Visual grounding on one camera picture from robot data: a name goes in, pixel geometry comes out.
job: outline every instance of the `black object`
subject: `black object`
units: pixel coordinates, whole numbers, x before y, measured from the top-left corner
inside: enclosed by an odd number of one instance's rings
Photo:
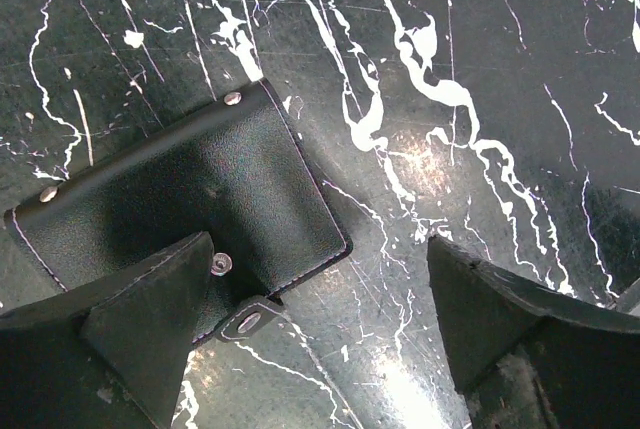
[[[169,428],[212,252],[207,233],[193,234],[2,315],[1,426]]]
[[[210,284],[194,342],[255,296],[263,298],[255,308],[268,320],[264,307],[278,307],[283,292],[345,257],[350,242],[303,161],[275,91],[263,80],[239,93],[239,103],[212,103],[74,176],[49,202],[29,199],[5,214],[6,226],[61,290],[207,231],[233,269]]]
[[[640,427],[640,319],[439,237],[428,264],[451,376],[475,429]]]

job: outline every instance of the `marble surface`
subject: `marble surface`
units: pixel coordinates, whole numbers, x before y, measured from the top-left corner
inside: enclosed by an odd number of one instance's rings
[[[426,240],[602,306],[640,276],[639,6],[2,0],[0,208],[264,75],[355,250],[195,351],[174,426],[467,428]],[[3,310],[55,293],[0,253]]]

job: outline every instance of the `rivet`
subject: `rivet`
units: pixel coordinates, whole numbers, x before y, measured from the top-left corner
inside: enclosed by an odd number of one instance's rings
[[[49,202],[51,199],[56,197],[57,193],[58,188],[56,186],[49,186],[45,188],[45,190],[40,193],[40,202]]]
[[[224,103],[227,106],[235,106],[242,100],[242,94],[239,92],[230,92],[226,96],[224,96]]]
[[[244,320],[238,326],[238,334],[244,334],[245,332],[249,332],[251,329],[255,327],[255,325],[258,323],[261,317],[262,317],[262,314],[260,314],[259,312],[254,312],[249,314],[247,317],[244,318]]]
[[[214,276],[224,276],[233,267],[233,261],[224,252],[217,252],[213,255],[211,274]]]

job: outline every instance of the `black leather pouch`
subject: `black leather pouch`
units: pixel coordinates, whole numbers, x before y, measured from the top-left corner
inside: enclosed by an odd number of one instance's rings
[[[7,228],[61,291],[208,231],[233,268],[211,276],[194,343],[220,336],[247,308],[273,317],[282,293],[351,245],[271,85],[238,92],[239,103],[198,110],[62,183],[48,202],[34,196],[8,211]],[[221,339],[241,338],[231,332]]]

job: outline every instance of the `wallet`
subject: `wallet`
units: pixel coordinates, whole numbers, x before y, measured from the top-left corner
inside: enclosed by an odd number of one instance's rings
[[[346,257],[351,242],[273,87],[237,92],[71,177],[55,197],[7,211],[16,243],[67,291],[208,232],[233,267],[209,278],[193,342],[248,337],[225,328],[250,311],[272,318],[283,293]]]

